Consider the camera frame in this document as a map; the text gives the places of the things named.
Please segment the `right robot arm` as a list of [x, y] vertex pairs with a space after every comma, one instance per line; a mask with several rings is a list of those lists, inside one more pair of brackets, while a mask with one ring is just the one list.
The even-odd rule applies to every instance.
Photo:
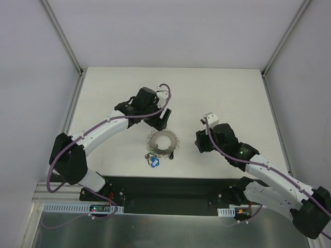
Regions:
[[304, 236], [316, 239], [330, 222], [330, 192], [319, 186], [313, 188], [282, 173], [254, 147], [239, 142], [227, 123], [210, 126], [196, 132], [195, 145], [200, 153], [218, 151], [235, 168], [246, 172], [261, 183], [242, 177], [221, 194], [233, 205], [258, 203], [289, 219]]

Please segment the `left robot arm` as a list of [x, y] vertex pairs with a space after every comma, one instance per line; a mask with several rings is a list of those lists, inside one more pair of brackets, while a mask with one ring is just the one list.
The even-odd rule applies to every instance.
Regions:
[[157, 90], [142, 87], [135, 96], [116, 105], [111, 113], [94, 126], [73, 135], [59, 134], [49, 159], [47, 190], [50, 193], [59, 190], [50, 186], [51, 176], [57, 172], [63, 184], [80, 185], [98, 201], [110, 199], [111, 184], [88, 168], [87, 157], [109, 138], [141, 121], [158, 131], [165, 129], [171, 113], [167, 108], [170, 99], [171, 90], [165, 83], [160, 84]]

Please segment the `metal key organizer ring disc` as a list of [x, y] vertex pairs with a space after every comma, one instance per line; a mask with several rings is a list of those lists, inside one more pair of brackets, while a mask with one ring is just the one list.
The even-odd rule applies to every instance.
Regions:
[[179, 138], [169, 130], [152, 131], [147, 137], [147, 150], [155, 152], [157, 158], [168, 158], [171, 152], [179, 148]]

